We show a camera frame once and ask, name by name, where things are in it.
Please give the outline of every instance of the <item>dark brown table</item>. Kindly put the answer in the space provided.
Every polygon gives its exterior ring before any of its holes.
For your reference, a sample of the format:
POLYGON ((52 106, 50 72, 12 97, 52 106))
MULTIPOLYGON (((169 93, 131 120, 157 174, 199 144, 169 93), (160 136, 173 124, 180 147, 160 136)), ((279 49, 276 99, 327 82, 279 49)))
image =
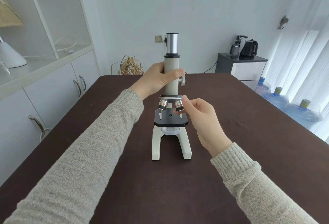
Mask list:
MULTIPOLYGON (((102 76, 0 188, 4 221, 70 144, 139 78, 102 76)), ((329 223, 329 145, 230 74, 187 74, 180 93, 216 109, 228 137, 319 223, 329 223)), ((148 97, 91 223, 249 223, 190 123, 192 159, 164 136, 151 160, 157 93, 148 97)))

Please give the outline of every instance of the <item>gray knit sweater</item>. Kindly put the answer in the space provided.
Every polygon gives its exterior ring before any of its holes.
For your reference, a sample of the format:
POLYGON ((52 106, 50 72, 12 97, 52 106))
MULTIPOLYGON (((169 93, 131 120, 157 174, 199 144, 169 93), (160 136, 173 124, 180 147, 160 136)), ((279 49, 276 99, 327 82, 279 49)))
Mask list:
MULTIPOLYGON (((138 94, 124 90, 4 223, 88 223, 142 111, 138 94)), ((316 223, 236 143, 211 163, 252 223, 316 223)))

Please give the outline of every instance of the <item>wall socket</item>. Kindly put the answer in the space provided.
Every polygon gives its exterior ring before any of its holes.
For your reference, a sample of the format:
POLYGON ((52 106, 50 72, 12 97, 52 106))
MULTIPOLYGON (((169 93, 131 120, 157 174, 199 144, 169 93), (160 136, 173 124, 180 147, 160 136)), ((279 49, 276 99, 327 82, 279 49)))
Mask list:
POLYGON ((155 35, 155 43, 163 43, 161 35, 155 35))

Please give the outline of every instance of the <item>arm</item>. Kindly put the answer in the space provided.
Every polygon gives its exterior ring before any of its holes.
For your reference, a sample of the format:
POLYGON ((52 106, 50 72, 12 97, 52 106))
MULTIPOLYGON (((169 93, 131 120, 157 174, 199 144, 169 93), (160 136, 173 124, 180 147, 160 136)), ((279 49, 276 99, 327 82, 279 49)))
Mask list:
POLYGON ((228 139, 212 105, 200 98, 190 101, 186 96, 182 101, 201 144, 213 157, 212 164, 252 223, 317 223, 261 171, 257 162, 228 139))
POLYGON ((236 143, 211 163, 251 223, 316 224, 236 143))
POLYGON ((153 64, 124 90, 17 205, 5 224, 89 223, 134 123, 143 100, 185 74, 163 74, 164 62, 153 64))

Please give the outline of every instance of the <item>woven lampshade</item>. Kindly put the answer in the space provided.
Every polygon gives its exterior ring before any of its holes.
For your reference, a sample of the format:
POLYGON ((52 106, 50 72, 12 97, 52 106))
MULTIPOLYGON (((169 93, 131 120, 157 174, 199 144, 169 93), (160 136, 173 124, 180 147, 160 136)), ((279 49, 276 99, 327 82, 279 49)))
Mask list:
POLYGON ((0 0, 0 28, 10 26, 21 26, 23 22, 8 5, 6 0, 0 0))

